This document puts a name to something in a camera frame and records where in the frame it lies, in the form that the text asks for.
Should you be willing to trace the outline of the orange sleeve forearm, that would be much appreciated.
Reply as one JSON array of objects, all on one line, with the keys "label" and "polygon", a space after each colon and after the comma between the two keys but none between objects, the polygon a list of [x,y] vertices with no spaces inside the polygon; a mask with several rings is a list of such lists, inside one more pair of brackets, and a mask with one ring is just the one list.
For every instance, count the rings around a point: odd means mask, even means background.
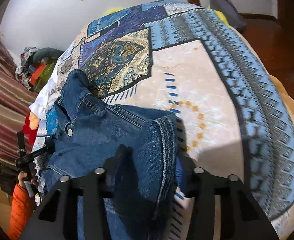
[{"label": "orange sleeve forearm", "polygon": [[30,198],[28,191],[19,184],[15,185],[12,199],[11,217],[8,237],[19,239],[35,207],[34,197]]}]

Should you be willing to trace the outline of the person's left hand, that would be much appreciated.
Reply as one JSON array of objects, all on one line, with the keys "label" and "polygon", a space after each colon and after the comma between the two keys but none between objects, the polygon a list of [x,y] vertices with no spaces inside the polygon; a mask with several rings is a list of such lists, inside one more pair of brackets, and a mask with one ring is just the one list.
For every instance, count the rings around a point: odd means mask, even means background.
[{"label": "person's left hand", "polygon": [[[38,177],[36,176],[36,169],[33,168],[32,171],[31,171],[31,179],[30,179],[30,182],[35,186],[35,187],[38,187],[39,183],[38,183]],[[21,171],[19,174],[18,174],[18,184],[20,185],[20,187],[22,187],[23,189],[26,189],[26,181],[27,181],[27,178],[28,178],[28,174],[24,171]]]}]

